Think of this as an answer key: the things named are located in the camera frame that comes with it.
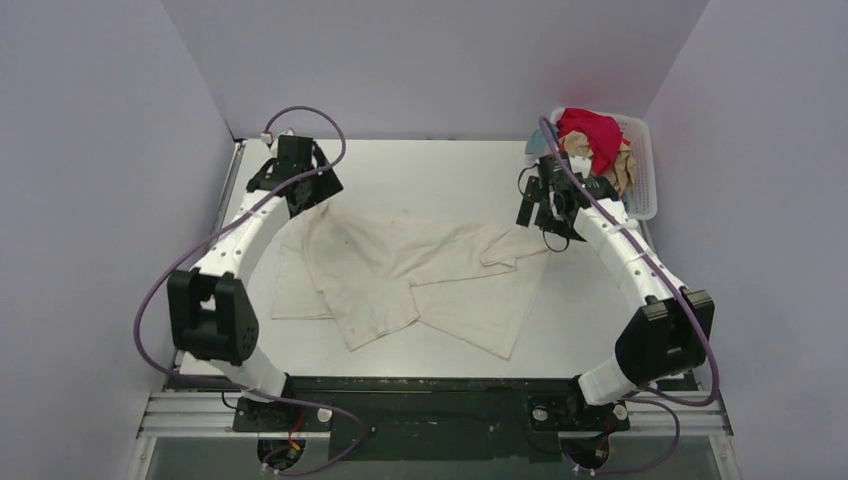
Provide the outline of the cream white t shirt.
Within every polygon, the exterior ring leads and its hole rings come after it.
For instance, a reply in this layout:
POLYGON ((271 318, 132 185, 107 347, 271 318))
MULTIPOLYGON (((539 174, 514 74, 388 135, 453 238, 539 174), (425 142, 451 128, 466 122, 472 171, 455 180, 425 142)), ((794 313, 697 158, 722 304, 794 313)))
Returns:
POLYGON ((271 317, 332 319, 357 350, 420 323, 510 358, 549 261, 519 226, 315 207, 281 231, 271 317))

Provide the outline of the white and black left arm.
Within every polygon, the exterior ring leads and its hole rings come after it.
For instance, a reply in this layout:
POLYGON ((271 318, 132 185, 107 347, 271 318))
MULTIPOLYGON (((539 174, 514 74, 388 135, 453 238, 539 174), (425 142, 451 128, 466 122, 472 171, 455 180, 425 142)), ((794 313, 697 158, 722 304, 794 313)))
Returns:
POLYGON ((218 369, 250 400, 272 429, 292 426, 298 402, 284 393, 287 374, 260 349, 260 326, 248 280, 270 241, 291 219, 343 186, 317 142, 281 135, 247 181, 236 216, 189 269, 166 282, 177 349, 218 369))

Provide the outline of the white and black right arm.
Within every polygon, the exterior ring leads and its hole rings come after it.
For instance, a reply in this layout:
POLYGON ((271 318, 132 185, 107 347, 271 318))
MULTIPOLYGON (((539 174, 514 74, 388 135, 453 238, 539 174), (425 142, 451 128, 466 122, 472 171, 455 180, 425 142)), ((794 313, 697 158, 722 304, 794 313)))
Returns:
POLYGON ((518 224, 591 246, 633 310, 612 356, 578 376, 579 392, 565 402, 569 422, 588 429, 604 417, 605 404, 712 362, 707 348, 715 304, 662 265, 607 179, 568 172, 554 155, 534 166, 518 224))

